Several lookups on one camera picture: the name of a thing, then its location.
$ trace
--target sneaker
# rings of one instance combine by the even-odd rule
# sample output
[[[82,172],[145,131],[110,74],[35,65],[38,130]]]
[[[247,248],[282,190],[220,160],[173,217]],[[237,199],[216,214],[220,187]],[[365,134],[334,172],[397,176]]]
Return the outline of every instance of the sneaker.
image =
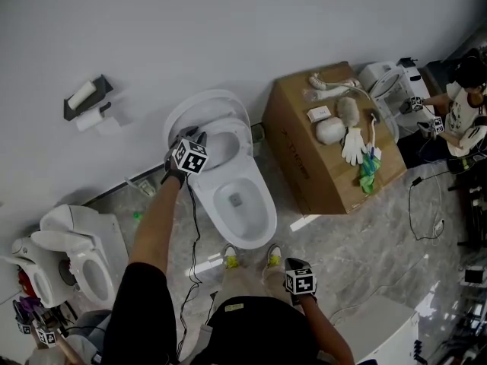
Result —
[[[273,244],[267,252],[267,268],[281,265],[281,248]]]
[[[230,243],[223,249],[223,256],[226,269],[238,268],[237,252]]]

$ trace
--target gray tile floor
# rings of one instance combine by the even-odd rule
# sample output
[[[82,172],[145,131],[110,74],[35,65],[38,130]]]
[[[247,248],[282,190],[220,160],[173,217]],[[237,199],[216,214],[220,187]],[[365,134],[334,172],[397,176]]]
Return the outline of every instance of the gray tile floor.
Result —
[[[421,314],[420,335],[424,342],[424,356],[430,357],[447,338],[456,323],[455,315],[461,288],[457,284],[461,251],[457,240],[466,235],[460,202],[454,192],[446,192],[453,182],[450,174],[438,177],[443,198],[439,217],[445,219],[444,232],[439,240],[415,241],[409,229],[408,190],[417,176],[433,174],[432,166],[410,170],[401,179],[366,202],[350,215],[321,216],[299,230],[291,225],[302,216],[291,195],[282,172],[268,148],[256,162],[274,198],[278,212],[278,227],[273,242],[280,243],[286,256],[308,261],[318,277],[317,298],[321,309],[332,322],[342,322],[355,309],[340,311],[363,303],[373,294],[389,297]],[[436,165],[437,173],[445,170]],[[154,185],[162,172],[148,178]],[[439,206],[438,185],[435,179],[424,181],[413,189],[412,217],[417,233],[431,236],[434,216]],[[143,213],[150,199],[137,190],[125,187],[92,204],[101,213],[113,212],[119,219],[128,250],[131,249],[138,221],[134,213]],[[191,266],[191,246],[196,238],[192,204],[187,189],[177,202],[173,236],[170,245],[168,286],[178,319],[181,303],[191,285],[187,270]],[[221,252],[225,240],[219,235],[202,206],[197,203],[197,218],[202,239],[196,248],[198,264]],[[242,251],[244,266],[256,275],[264,266],[266,247]],[[196,342],[199,326],[205,322],[212,304],[210,294],[220,287],[221,265],[199,274],[203,285],[196,299],[186,305],[185,319],[189,327],[183,356]]]

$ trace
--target toilet paper holder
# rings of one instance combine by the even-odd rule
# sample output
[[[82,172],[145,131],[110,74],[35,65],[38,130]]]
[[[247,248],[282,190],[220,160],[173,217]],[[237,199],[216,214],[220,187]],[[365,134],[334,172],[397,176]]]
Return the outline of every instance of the toilet paper holder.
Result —
[[[95,106],[100,101],[102,101],[105,98],[105,96],[113,90],[113,87],[110,85],[110,83],[103,75],[94,79],[93,85],[97,88],[95,92],[93,92],[90,96],[84,99],[83,102],[76,109],[71,109],[68,105],[68,101],[71,97],[69,97],[68,99],[64,99],[64,119],[65,120],[69,122],[74,118],[80,116],[82,113],[88,111],[91,107]]]

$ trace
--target red object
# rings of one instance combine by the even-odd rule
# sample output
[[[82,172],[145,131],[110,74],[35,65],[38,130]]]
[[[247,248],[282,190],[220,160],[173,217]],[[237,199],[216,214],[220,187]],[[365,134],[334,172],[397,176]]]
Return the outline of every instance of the red object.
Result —
[[[18,283],[22,286],[25,294],[30,297],[37,297],[36,292],[32,288],[32,284],[30,283],[29,276],[25,271],[20,270],[18,272]]]

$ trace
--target toilet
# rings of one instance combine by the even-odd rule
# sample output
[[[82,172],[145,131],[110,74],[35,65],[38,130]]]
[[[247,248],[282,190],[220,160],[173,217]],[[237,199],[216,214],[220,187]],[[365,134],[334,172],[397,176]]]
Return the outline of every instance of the toilet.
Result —
[[[40,221],[32,240],[44,249],[66,252],[81,292],[111,309],[129,256],[113,214],[77,205],[60,205]]]
[[[206,132],[208,161],[188,178],[219,233],[241,249],[256,249],[274,235],[274,201],[253,159],[244,105],[228,90],[207,90],[183,101],[164,124],[167,147],[178,132],[197,125]]]
[[[12,255],[0,256],[0,259],[19,265],[25,271],[46,308],[63,304],[73,296],[75,282],[63,264],[68,259],[65,253],[45,250],[31,238],[20,238],[12,244]]]
[[[406,115],[399,112],[401,104],[409,97],[430,97],[415,66],[404,67],[389,61],[375,62],[365,66],[358,79],[371,95],[396,142],[415,132],[417,122],[428,122],[434,118],[433,106],[425,106],[418,112]]]

